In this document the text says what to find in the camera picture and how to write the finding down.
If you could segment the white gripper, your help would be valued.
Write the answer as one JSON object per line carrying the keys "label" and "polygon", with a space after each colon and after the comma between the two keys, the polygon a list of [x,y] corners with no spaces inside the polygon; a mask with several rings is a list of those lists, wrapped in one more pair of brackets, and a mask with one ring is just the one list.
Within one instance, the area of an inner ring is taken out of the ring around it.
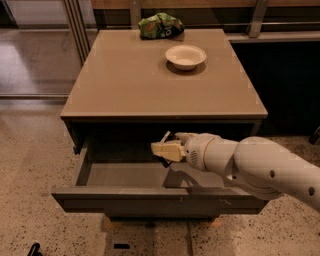
{"label": "white gripper", "polygon": [[180,162],[186,157],[186,161],[190,166],[205,171],[205,151],[208,145],[218,139],[219,136],[208,133],[197,134],[188,132],[177,132],[174,136],[178,140],[153,142],[151,144],[152,153],[155,156],[173,162]]}

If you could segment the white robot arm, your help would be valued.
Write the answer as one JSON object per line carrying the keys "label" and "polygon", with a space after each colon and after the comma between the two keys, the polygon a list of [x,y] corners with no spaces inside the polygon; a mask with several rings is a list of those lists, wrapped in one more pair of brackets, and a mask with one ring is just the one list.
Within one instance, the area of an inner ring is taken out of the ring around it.
{"label": "white robot arm", "polygon": [[320,211],[320,168],[267,138],[237,142],[178,132],[172,140],[153,142],[151,150],[167,163],[186,161],[194,169],[215,173],[259,199],[288,194]]}

